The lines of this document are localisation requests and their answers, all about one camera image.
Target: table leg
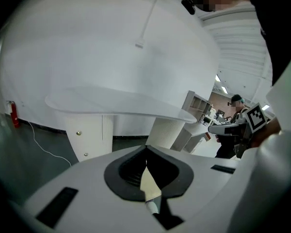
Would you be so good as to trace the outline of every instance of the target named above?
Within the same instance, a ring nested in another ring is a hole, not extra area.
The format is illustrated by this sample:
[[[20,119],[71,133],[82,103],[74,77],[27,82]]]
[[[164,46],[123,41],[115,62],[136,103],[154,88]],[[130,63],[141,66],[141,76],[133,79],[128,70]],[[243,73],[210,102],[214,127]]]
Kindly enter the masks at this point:
[[[60,114],[80,162],[112,152],[113,116]]]
[[[156,145],[170,149],[185,122],[156,118],[146,145]]]

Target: white desk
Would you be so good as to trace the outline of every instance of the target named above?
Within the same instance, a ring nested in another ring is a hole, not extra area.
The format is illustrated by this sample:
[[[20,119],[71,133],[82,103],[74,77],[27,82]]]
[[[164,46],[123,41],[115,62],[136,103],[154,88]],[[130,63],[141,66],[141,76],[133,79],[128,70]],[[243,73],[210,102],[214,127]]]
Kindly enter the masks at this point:
[[[213,125],[213,124],[216,124],[216,125],[221,125],[220,122],[218,122],[216,119],[208,116],[208,115],[205,115],[206,118],[208,118],[210,120],[210,123],[209,123],[209,126]]]
[[[66,88],[45,103],[63,120],[79,161],[112,152],[113,116],[156,117],[146,144],[170,148],[183,125],[195,123],[190,113],[146,95],[97,86]]]

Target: white ceiling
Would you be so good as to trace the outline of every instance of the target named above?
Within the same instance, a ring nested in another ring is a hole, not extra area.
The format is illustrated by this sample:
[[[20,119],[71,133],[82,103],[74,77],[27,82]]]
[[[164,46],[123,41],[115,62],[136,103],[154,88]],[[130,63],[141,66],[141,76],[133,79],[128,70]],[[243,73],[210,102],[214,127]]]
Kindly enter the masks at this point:
[[[272,66],[254,6],[244,1],[223,11],[195,10],[194,16],[202,21],[221,50],[221,82],[215,82],[213,91],[224,94],[224,86],[228,97],[240,94],[248,105],[268,104],[265,96],[272,85]],[[271,108],[266,112],[273,116]]]

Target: fire extinguisher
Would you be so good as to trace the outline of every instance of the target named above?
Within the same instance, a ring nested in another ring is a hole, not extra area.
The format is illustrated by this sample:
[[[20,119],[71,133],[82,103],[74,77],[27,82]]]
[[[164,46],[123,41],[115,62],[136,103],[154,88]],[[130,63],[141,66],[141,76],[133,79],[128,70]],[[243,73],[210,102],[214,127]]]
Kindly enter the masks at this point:
[[[8,101],[9,113],[11,114],[11,118],[15,128],[20,127],[20,123],[17,117],[16,105],[13,101]]]

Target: green floor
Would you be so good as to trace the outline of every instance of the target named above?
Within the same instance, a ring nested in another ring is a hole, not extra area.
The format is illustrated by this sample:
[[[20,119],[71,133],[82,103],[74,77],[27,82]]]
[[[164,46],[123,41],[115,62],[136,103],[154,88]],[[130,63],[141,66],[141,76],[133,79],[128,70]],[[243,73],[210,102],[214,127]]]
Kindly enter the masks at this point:
[[[34,129],[35,139],[55,155],[66,158],[72,165],[78,160],[64,134]],[[113,151],[144,145],[146,139],[115,139]],[[0,179],[10,195],[22,204],[35,190],[69,168],[69,163],[43,152],[33,140],[30,126],[14,129],[12,121],[0,119]]]

